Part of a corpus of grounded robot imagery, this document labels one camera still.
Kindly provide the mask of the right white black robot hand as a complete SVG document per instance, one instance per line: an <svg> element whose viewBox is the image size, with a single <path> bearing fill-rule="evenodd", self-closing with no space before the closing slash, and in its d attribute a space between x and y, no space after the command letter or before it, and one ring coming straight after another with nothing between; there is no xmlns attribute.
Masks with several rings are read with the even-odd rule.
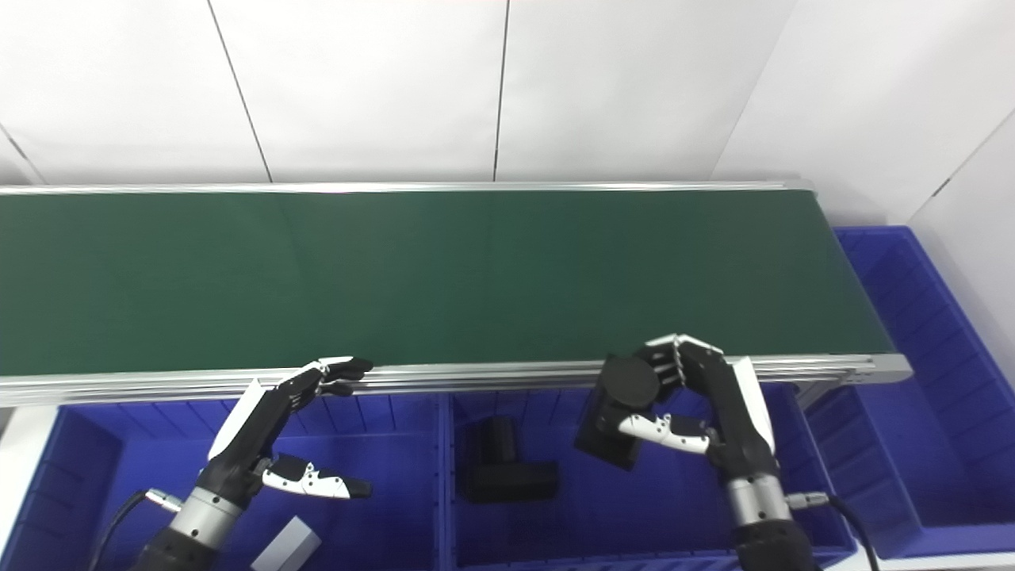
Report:
<svg viewBox="0 0 1015 571"><path fill-rule="evenodd" d="M721 348L688 334L652 339L634 355L657 379L656 401L690 389L707 399L715 424L647 408L620 420L621 434L707 456L723 481L779 477L771 417L749 358L730 362Z"/></svg>

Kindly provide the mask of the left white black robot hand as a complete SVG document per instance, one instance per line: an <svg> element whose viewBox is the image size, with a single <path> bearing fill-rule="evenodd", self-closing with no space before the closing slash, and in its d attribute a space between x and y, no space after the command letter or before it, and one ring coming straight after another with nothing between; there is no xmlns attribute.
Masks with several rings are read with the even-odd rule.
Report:
<svg viewBox="0 0 1015 571"><path fill-rule="evenodd" d="M273 388L251 381L218 431L195 487L243 509L265 485L304 496L370 498L369 481L275 454L274 444L295 412L321 392L351 395L351 386L371 370L371 361L345 355L309 362Z"/></svg>

